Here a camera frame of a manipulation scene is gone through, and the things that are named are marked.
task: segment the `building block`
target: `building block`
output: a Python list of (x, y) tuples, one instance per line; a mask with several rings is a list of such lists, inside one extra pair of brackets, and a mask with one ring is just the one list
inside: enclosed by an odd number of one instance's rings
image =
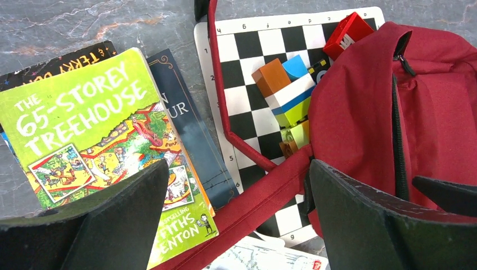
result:
[[(315, 83), (312, 79), (312, 76), (310, 73), (306, 73), (305, 76), (302, 76), (278, 92), (266, 97), (265, 101), (272, 111), (274, 109), (281, 108), (281, 112), (277, 114), (283, 114), (284, 112), (296, 106), (298, 103), (308, 98), (311, 95), (314, 86)], [(289, 102), (291, 103), (287, 105), (288, 109), (283, 109), (283, 107)]]
[(314, 83), (318, 84), (321, 80), (321, 77), (326, 73), (326, 60), (321, 59), (319, 62), (315, 63), (308, 69), (308, 73), (312, 76)]
[(278, 125), (282, 128), (290, 128), (295, 126), (300, 120), (304, 119), (308, 115), (310, 100), (311, 97), (308, 97), (306, 100), (302, 101), (284, 114), (275, 115)]
[(303, 121), (294, 127), (283, 129), (280, 133), (284, 142), (294, 141), (298, 149), (310, 143), (308, 120)]
[(291, 157), (293, 153), (298, 151), (295, 141), (280, 142), (280, 149), (285, 159)]
[(374, 32), (368, 23), (366, 23), (356, 12), (351, 13), (341, 20), (330, 39), (326, 42), (323, 52), (325, 52), (333, 61), (351, 44)]
[(300, 55), (296, 55), (295, 57), (284, 62), (282, 65), (292, 82), (298, 80), (308, 73), (307, 67), (305, 66), (305, 63), (303, 62), (303, 59)]
[(253, 72), (252, 78), (265, 98), (275, 94), (291, 83), (278, 58)]

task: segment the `lime green toy brick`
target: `lime green toy brick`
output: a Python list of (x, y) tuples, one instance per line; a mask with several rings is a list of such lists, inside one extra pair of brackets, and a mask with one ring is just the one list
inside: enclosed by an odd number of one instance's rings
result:
[(311, 97), (308, 97), (304, 101), (298, 103), (296, 106), (286, 111), (283, 114), (275, 115), (278, 125), (282, 128), (293, 127), (297, 122), (302, 120), (308, 115), (308, 108), (310, 107)]
[(298, 149), (302, 148), (310, 143), (308, 120), (299, 123), (292, 128), (283, 129), (281, 135), (284, 142), (294, 141)]

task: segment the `gray marble countertop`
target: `gray marble countertop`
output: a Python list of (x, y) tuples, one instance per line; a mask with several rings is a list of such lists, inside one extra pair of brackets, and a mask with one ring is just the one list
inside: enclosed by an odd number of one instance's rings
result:
[[(386, 21), (448, 30), (477, 46), (476, 0), (219, 0), (217, 20), (369, 6), (380, 7)], [(104, 39), (111, 40), (118, 52), (138, 47), (146, 57), (170, 48), (201, 116), (216, 136), (197, 58), (195, 24), (193, 0), (3, 0), (0, 73)], [(0, 141), (0, 218), (39, 210), (26, 177)]]

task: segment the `backpack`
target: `backpack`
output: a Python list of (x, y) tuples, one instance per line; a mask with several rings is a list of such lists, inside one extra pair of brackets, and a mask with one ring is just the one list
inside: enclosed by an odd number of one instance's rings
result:
[(224, 135), (268, 174), (217, 212), (219, 236), (154, 269), (203, 269), (296, 194), (305, 194), (309, 220), (322, 236), (305, 181), (313, 159), (430, 209), (437, 206), (410, 184), (415, 176), (477, 183), (477, 49), (463, 38), (386, 22), (352, 44), (312, 92), (310, 143), (276, 165), (230, 130), (216, 7), (217, 0), (210, 0), (209, 40)]

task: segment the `chessboard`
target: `chessboard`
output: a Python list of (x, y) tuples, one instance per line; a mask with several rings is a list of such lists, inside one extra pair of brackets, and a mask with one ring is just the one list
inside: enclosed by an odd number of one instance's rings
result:
[[(325, 70), (328, 69), (332, 61), (323, 52), (323, 47), (339, 21), (354, 11), (375, 30), (384, 23), (383, 12), (378, 7), (215, 23), (231, 131), (275, 164), (285, 160), (279, 146), (282, 141), (280, 127), (251, 77), (252, 73), (274, 59), (283, 63), (296, 55), (301, 56), (307, 67), (325, 59)], [(206, 22), (201, 22), (194, 29), (197, 53), (224, 162), (242, 193), (267, 172), (233, 147), (223, 134), (207, 27)], [(287, 247), (316, 237), (308, 218), (298, 211), (301, 203), (303, 196), (296, 195), (256, 230), (284, 239)]]

